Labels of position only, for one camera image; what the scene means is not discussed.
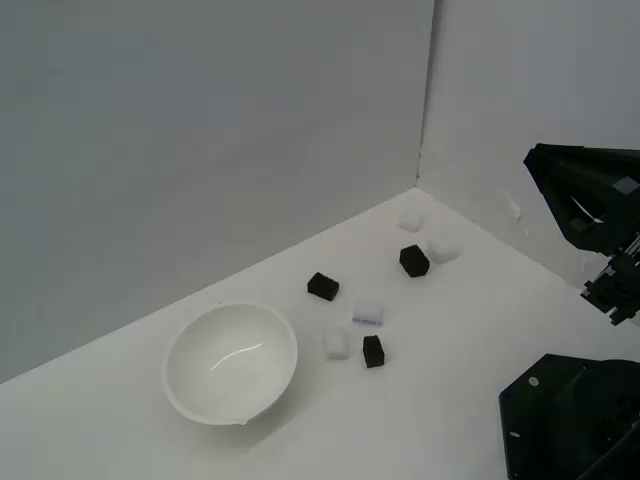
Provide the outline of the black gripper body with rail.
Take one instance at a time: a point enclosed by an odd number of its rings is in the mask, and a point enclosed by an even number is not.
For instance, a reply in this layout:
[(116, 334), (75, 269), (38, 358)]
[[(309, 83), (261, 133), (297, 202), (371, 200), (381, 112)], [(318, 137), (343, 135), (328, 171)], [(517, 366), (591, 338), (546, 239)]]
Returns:
[(617, 326), (639, 311), (639, 233), (620, 247), (593, 281), (587, 281), (581, 297)]

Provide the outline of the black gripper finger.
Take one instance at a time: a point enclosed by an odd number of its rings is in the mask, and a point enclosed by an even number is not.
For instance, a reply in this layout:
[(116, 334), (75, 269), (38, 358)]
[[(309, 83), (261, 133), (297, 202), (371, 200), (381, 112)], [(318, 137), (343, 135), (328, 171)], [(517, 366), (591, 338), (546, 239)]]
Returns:
[(537, 144), (524, 160), (563, 237), (574, 247), (611, 256), (626, 245), (626, 151)]
[(564, 235), (639, 230), (639, 153), (537, 145), (537, 186)]

